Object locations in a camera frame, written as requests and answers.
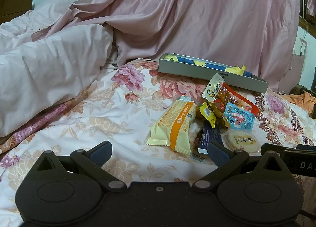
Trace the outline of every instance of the black plastic mount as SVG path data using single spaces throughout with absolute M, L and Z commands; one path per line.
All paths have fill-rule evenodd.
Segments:
M 25 221 L 35 226 L 192 226 L 200 207 L 214 226 L 298 226 L 303 194 L 275 151 L 252 157 L 227 151 L 231 158 L 196 181 L 132 182 L 130 187 L 101 166 L 111 157 L 105 141 L 95 148 L 57 157 L 45 151 L 17 190 L 15 202 Z M 162 221 L 152 221 L 164 210 Z
M 299 144 L 296 149 L 291 149 L 265 143 L 261 147 L 261 154 L 263 155 L 266 151 L 276 151 L 291 173 L 316 177 L 315 146 Z

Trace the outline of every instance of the gray metal tray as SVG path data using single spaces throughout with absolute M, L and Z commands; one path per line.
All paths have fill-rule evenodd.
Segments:
M 225 80 L 228 85 L 241 87 L 244 89 L 252 90 L 255 92 L 266 93 L 268 89 L 268 82 L 263 79 L 252 75 L 251 77 L 241 76 L 238 74 L 210 68 L 198 65 L 193 65 L 183 62 L 175 62 L 170 60 L 165 60 L 167 55 L 180 56 L 194 61 L 204 61 L 210 64 L 216 64 L 224 67 L 231 67 L 228 65 L 220 64 L 217 62 L 212 62 L 204 59 L 198 59 L 190 56 L 175 54 L 175 53 L 165 53 L 159 59 L 158 71 L 162 73 L 194 77 L 199 79 L 211 80 L 215 73 L 219 73 L 221 77 Z

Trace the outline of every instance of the blue snack packet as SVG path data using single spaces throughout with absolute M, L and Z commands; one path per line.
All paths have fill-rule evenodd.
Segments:
M 220 145 L 223 145 L 218 124 L 216 123 L 215 128 L 212 128 L 208 121 L 204 121 L 202 138 L 197 151 L 202 154 L 207 154 L 207 145 L 210 141 L 216 141 Z
M 235 104 L 228 102 L 224 115 L 230 122 L 230 128 L 251 131 L 255 122 L 255 115 L 249 111 L 239 109 Z

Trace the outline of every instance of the packaged biscuit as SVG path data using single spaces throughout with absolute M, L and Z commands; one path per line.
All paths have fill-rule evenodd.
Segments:
M 229 130 L 224 135 L 226 146 L 234 150 L 243 150 L 248 153 L 259 153 L 261 145 L 255 136 L 243 130 Z
M 194 102 L 176 100 L 150 130 L 147 145 L 170 146 L 190 156 L 189 126 L 196 114 Z

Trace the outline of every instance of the metal rivet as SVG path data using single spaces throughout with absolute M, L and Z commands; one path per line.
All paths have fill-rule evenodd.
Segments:
M 109 182 L 109 187 L 112 189 L 120 189 L 124 186 L 122 181 L 111 181 Z
M 195 182 L 195 186 L 200 188 L 200 189 L 206 189 L 209 186 L 211 186 L 211 184 L 209 181 L 200 180 L 200 181 Z
M 156 191 L 163 191 L 163 187 L 156 187 Z

